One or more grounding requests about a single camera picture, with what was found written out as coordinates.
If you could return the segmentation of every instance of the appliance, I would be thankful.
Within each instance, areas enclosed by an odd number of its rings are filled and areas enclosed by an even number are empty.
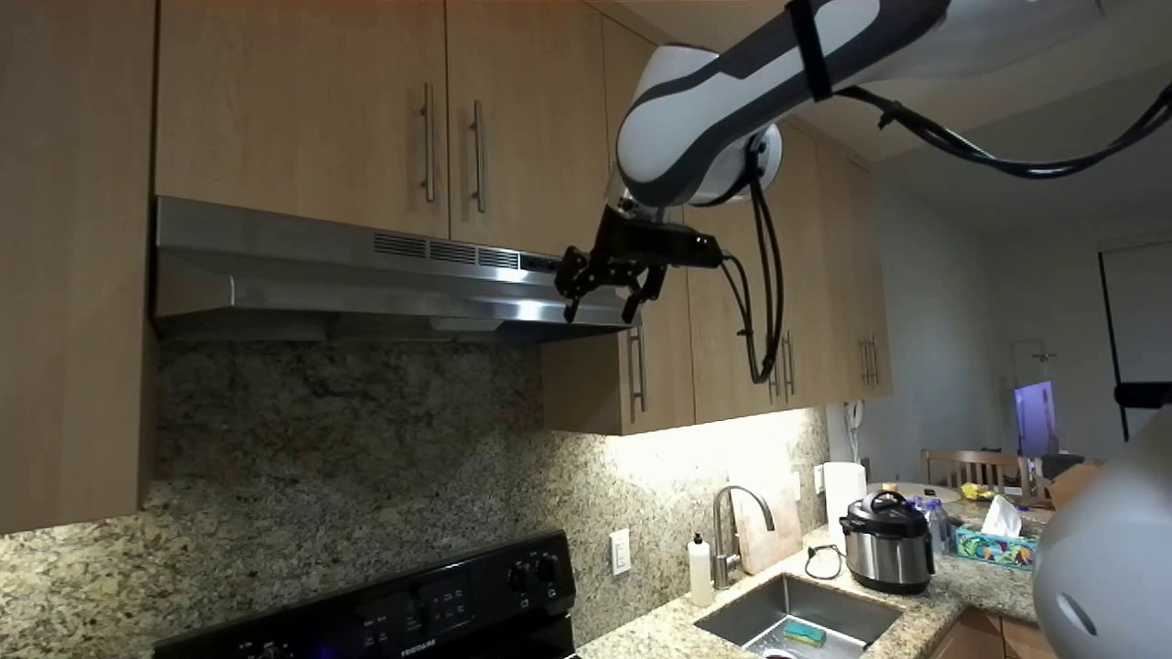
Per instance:
[[[933,576],[931,529],[923,511],[898,490],[859,498],[838,517],[849,576],[883,594],[918,594]]]
[[[166,640],[153,659],[564,659],[575,653],[564,529],[367,589]]]
[[[153,327],[180,339],[462,335],[564,339],[625,330],[620,286],[564,323],[558,258],[159,196]]]

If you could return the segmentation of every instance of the rice cooker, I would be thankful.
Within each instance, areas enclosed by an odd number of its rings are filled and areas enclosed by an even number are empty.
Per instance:
[[[923,511],[898,490],[859,498],[838,517],[855,581],[883,594],[923,594],[933,576]]]

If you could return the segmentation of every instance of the granite backsplash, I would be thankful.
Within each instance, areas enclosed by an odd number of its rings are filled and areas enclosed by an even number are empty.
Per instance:
[[[816,522],[816,410],[651,435],[544,433],[534,349],[160,344],[144,511],[0,538],[0,654],[152,654],[160,638],[564,528],[575,638],[686,594],[738,478]],[[607,529],[633,570],[607,576]]]

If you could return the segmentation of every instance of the ceiling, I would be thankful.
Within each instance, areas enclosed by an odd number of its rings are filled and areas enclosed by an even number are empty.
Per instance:
[[[612,0],[663,40],[729,47],[789,0]],[[949,19],[862,84],[1016,161],[1072,157],[1126,133],[1172,84],[1172,0],[954,0]],[[1018,181],[926,150],[849,98],[795,109],[823,136],[979,227],[1172,208],[1172,123],[1061,181]]]

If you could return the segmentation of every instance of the faucet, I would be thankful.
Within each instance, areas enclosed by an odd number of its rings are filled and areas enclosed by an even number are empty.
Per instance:
[[[761,517],[765,517],[765,529],[772,529],[772,511],[765,506],[765,498],[758,498],[754,490],[740,485],[740,484],[725,484],[714,498],[714,521],[719,521],[719,538],[714,538],[714,585],[725,589],[734,585],[734,570],[740,568],[740,545],[738,545],[738,521],[734,521],[734,490],[745,490],[758,501]]]

